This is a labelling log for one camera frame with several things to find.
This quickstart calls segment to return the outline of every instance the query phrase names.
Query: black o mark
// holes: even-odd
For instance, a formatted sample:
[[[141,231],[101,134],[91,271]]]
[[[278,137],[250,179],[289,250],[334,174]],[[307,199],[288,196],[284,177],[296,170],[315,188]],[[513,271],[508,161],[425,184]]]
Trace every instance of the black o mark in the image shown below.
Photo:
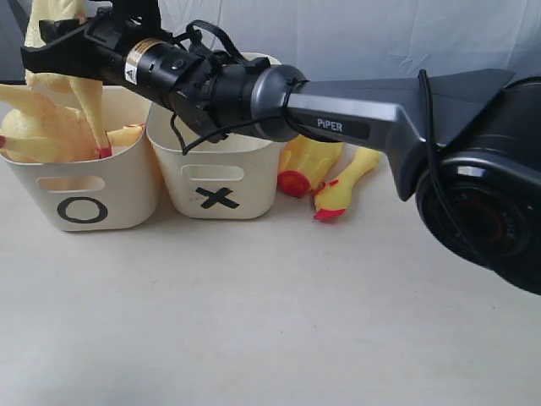
[[[94,203],[98,208],[98,215],[88,220],[81,220],[80,218],[68,216],[68,208],[75,201],[89,201]],[[99,200],[92,199],[91,197],[69,197],[58,205],[57,213],[63,220],[66,220],[67,222],[73,222],[75,224],[97,224],[98,222],[102,222],[107,218],[109,215],[109,210]]]

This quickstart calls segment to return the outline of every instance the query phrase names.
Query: basket handle hole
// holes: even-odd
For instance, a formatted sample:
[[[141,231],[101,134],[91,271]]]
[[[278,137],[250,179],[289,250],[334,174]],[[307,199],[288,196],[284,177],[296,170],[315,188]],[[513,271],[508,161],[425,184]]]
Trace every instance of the basket handle hole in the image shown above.
[[[193,181],[236,182],[244,178],[241,167],[229,165],[184,165],[181,172]]]
[[[50,193],[96,192],[105,188],[105,180],[92,175],[39,178],[36,182]]]

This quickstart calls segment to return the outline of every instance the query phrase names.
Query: black x mark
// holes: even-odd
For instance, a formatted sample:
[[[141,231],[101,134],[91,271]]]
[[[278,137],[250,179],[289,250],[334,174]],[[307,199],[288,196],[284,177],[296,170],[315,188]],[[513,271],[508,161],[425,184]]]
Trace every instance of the black x mark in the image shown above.
[[[208,197],[207,201],[205,201],[201,205],[201,207],[203,207],[204,209],[210,209],[216,203],[220,203],[226,207],[229,207],[230,209],[236,209],[240,206],[237,202],[230,200],[226,197],[232,193],[232,190],[228,188],[221,188],[216,193],[212,193],[209,190],[203,188],[197,188],[197,190],[195,191],[200,195]]]

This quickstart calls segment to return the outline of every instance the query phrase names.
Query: robotic arm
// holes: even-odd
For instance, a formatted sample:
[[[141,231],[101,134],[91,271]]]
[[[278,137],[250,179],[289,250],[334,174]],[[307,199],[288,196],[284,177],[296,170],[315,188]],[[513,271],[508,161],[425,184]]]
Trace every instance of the robotic arm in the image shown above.
[[[121,85],[196,134],[183,153],[227,132],[274,141],[304,134],[383,151],[402,200],[416,195],[430,232],[460,257],[541,294],[541,80],[486,69],[418,78],[313,82],[293,66],[246,60],[218,27],[174,36],[157,0],[114,0],[84,24],[42,21],[35,73]],[[201,30],[220,40],[211,51]]]

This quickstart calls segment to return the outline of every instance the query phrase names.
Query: white table surface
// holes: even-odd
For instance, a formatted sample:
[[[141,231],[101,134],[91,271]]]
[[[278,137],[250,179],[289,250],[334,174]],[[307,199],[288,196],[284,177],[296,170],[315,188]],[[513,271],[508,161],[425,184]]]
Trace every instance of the white table surface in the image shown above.
[[[2,406],[539,405],[541,299],[455,257],[386,162],[346,218],[53,228],[0,162]]]

